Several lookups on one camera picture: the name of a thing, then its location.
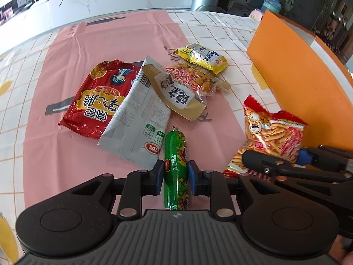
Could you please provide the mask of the white marble tv cabinet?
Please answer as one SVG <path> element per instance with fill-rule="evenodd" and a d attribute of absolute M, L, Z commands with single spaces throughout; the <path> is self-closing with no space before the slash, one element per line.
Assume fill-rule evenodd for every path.
<path fill-rule="evenodd" d="M 1 53 L 61 26 L 108 14 L 145 9 L 190 9 L 192 0 L 48 0 L 1 26 Z"/>

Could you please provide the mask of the white grey snack bag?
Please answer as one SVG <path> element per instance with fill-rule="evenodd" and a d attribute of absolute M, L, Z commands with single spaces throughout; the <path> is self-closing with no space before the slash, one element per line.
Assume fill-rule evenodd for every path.
<path fill-rule="evenodd" d="M 98 146 L 141 168 L 152 169 L 159 159 L 170 116 L 171 110 L 139 70 Z"/>

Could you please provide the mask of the yellow biscuit packet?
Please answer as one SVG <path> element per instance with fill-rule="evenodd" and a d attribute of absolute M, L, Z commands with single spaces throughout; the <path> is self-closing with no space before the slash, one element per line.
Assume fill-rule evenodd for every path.
<path fill-rule="evenodd" d="M 229 66 L 228 61 L 224 56 L 200 44 L 188 44 L 184 47 L 175 49 L 173 53 L 189 63 L 212 71 L 215 75 L 218 75 Z"/>

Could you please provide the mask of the orange storage box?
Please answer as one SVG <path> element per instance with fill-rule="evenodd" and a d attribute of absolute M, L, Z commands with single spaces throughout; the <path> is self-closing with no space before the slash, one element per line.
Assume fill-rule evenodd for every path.
<path fill-rule="evenodd" d="M 321 39 L 266 11 L 247 54 L 279 106 L 308 123 L 304 146 L 352 149 L 352 77 Z"/>

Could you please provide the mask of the dark grey side cabinet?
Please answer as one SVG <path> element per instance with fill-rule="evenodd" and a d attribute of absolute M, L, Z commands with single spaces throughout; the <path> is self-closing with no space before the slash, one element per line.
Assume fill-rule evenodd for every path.
<path fill-rule="evenodd" d="M 307 30 L 312 30 L 326 6 L 327 0 L 293 0 L 286 16 Z"/>

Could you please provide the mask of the red noodle snack bag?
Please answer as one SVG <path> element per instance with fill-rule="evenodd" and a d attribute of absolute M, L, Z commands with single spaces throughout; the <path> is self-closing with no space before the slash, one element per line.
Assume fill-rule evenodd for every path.
<path fill-rule="evenodd" d="M 97 64 L 79 88 L 59 125 L 85 138 L 100 139 L 128 96 L 139 70 L 139 66 L 120 60 Z"/>

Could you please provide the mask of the orange red fries snack bag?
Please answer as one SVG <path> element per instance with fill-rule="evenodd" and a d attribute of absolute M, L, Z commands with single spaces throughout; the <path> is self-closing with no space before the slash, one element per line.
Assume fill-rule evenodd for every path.
<path fill-rule="evenodd" d="M 242 154 L 246 150 L 253 150 L 294 164 L 307 123 L 287 111 L 270 113 L 251 95 L 244 100 L 243 106 L 246 141 L 232 157 L 223 175 L 237 178 L 240 174 L 250 174 L 269 181 L 270 178 L 259 170 L 244 166 Z"/>

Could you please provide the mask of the blue water bottle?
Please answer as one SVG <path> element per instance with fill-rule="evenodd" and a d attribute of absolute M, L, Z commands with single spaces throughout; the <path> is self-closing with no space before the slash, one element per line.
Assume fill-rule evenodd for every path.
<path fill-rule="evenodd" d="M 264 0 L 260 10 L 262 13 L 265 13 L 266 10 L 269 10 L 273 13 L 279 14 L 281 8 L 282 5 L 279 0 Z"/>

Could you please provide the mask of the beige brown snack pouch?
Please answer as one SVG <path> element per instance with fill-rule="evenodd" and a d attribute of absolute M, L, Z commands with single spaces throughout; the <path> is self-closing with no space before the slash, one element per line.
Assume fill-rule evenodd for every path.
<path fill-rule="evenodd" d="M 198 99 L 194 91 L 177 82 L 172 74 L 157 69 L 152 64 L 142 67 L 154 91 L 161 101 L 172 111 L 189 121 L 197 120 L 207 107 Z"/>

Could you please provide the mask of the pink table mat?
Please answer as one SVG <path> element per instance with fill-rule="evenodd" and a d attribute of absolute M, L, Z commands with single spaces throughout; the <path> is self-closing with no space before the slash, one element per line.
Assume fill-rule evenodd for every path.
<path fill-rule="evenodd" d="M 100 174 L 125 177 L 137 166 L 59 125 L 61 112 L 47 114 L 74 96 L 90 70 L 102 61 L 134 63 L 150 56 L 172 63 L 172 51 L 199 43 L 224 55 L 229 67 L 221 77 L 231 89 L 218 91 L 195 121 L 172 114 L 170 127 L 187 139 L 189 159 L 201 170 L 222 172 L 244 143 L 241 92 L 248 85 L 246 55 L 254 27 L 248 20 L 217 13 L 141 11 L 98 25 L 80 23 L 62 29 L 50 46 L 32 99 L 23 149 L 24 203 L 31 206 Z"/>

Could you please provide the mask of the clear peanut snack bag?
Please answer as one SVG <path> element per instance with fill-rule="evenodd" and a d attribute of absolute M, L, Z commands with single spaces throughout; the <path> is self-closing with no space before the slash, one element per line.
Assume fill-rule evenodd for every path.
<path fill-rule="evenodd" d="M 230 84 L 213 72 L 189 63 L 177 63 L 165 68 L 177 82 L 199 96 L 213 95 L 217 90 L 229 90 Z"/>

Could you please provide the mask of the green sausage snack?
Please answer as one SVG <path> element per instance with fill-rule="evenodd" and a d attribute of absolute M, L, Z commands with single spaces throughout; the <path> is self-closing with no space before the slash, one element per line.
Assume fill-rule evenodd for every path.
<path fill-rule="evenodd" d="M 188 157 L 185 135 L 177 127 L 165 138 L 164 206 L 171 211 L 188 208 Z"/>

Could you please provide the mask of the pink small heater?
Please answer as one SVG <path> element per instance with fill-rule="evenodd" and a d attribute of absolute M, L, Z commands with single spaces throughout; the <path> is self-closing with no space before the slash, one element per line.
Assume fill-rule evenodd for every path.
<path fill-rule="evenodd" d="M 250 12 L 249 18 L 256 20 L 257 22 L 261 22 L 263 18 L 263 13 L 259 9 L 254 9 Z"/>

